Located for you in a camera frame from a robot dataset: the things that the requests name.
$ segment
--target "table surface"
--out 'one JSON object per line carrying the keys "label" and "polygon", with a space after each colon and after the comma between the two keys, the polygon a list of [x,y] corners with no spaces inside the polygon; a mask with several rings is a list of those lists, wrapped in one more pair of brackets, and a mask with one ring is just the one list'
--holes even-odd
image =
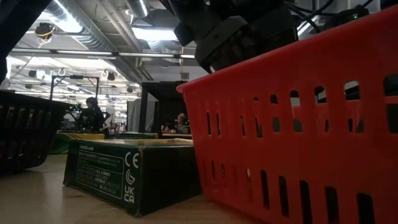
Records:
{"label": "table surface", "polygon": [[0,223],[260,223],[203,196],[134,218],[121,208],[64,187],[66,159],[66,155],[49,156],[40,167],[0,177]]}

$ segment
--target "black plastic basket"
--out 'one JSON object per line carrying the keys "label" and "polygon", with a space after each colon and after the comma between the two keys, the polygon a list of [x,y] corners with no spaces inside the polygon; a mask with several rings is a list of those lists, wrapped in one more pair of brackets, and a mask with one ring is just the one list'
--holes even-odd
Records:
{"label": "black plastic basket", "polygon": [[0,172],[43,164],[70,106],[0,91]]}

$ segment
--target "dark hair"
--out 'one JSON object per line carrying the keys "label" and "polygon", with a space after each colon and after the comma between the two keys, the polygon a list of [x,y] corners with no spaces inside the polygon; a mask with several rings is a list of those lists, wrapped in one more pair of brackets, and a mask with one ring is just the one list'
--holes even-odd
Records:
{"label": "dark hair", "polygon": [[97,108],[97,107],[98,107],[98,101],[97,101],[97,99],[94,98],[94,97],[89,97],[89,98],[87,98],[86,103],[91,103],[91,104],[93,105],[94,108]]}

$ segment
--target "red basket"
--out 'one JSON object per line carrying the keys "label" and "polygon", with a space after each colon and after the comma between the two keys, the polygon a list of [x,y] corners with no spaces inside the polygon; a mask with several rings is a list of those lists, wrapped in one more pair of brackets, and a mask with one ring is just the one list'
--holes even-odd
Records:
{"label": "red basket", "polygon": [[180,86],[204,194],[272,224],[397,223],[397,26],[395,6]]}

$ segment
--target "ce mark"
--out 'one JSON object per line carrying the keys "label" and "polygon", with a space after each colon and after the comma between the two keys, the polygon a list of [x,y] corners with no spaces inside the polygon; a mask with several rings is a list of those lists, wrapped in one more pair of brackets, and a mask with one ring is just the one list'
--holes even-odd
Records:
{"label": "ce mark", "polygon": [[[126,165],[127,165],[128,167],[130,167],[130,163],[128,162],[129,160],[128,160],[127,158],[128,158],[130,155],[131,155],[131,152],[128,152],[128,153],[126,154],[126,156],[124,156],[124,162],[126,163]],[[137,153],[135,153],[135,155],[132,157],[132,164],[133,164],[133,166],[134,166],[135,168],[137,168],[137,169],[138,169],[138,165],[137,165],[138,156],[139,156],[139,154],[138,154],[138,152],[137,152]]]}

